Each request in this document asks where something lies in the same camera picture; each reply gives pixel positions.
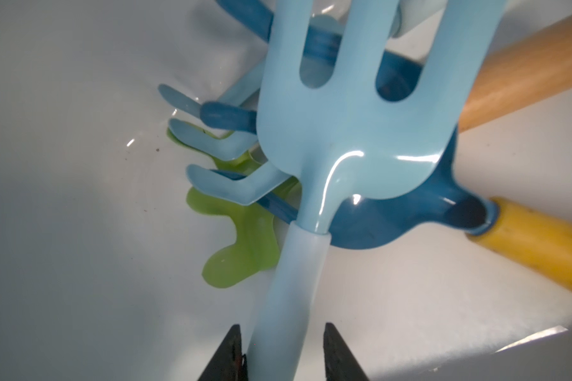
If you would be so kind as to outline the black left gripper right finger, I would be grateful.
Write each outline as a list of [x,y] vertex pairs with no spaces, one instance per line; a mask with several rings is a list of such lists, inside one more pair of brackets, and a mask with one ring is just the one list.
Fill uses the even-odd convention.
[[323,333],[323,354],[327,381],[369,381],[355,356],[333,323]]

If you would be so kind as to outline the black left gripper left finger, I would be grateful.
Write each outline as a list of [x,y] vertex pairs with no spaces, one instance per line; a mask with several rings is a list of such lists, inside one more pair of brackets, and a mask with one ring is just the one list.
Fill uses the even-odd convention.
[[198,381],[247,381],[246,355],[242,352],[240,325],[232,325]]

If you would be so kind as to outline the light blue hand rake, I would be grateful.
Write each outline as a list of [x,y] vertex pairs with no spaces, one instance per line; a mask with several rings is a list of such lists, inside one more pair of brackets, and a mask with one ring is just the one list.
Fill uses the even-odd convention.
[[337,209],[352,195],[396,198],[434,171],[505,9],[449,1],[419,81],[392,103],[376,81],[395,1],[354,1],[330,79],[300,79],[310,1],[279,1],[257,116],[268,162],[297,177],[302,197],[247,350],[252,380],[292,380],[307,334]]

